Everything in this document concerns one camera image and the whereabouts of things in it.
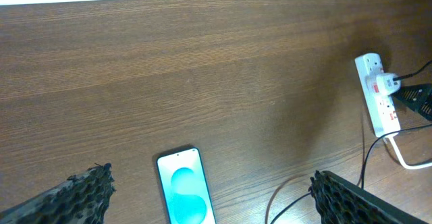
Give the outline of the blue Galaxy smartphone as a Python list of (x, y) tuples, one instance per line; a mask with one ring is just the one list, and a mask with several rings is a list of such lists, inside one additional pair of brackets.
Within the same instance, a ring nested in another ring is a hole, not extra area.
[(170, 223), (216, 223), (199, 149), (162, 154), (156, 166)]

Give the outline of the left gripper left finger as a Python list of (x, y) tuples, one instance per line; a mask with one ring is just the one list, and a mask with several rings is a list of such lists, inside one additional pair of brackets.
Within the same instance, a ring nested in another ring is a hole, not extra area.
[(103, 224), (115, 192), (111, 164), (97, 164), (84, 173), (1, 212), (4, 224)]

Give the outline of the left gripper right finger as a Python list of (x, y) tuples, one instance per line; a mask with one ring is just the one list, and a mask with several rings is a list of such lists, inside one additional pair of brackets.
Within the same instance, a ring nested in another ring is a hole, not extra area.
[(330, 171), (316, 171), (310, 180), (322, 224), (427, 224)]

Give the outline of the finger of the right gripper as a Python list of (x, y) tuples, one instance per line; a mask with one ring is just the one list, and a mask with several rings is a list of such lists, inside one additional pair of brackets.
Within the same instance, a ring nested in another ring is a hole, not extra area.
[(415, 113), (431, 121), (431, 84), (402, 86), (392, 96)]

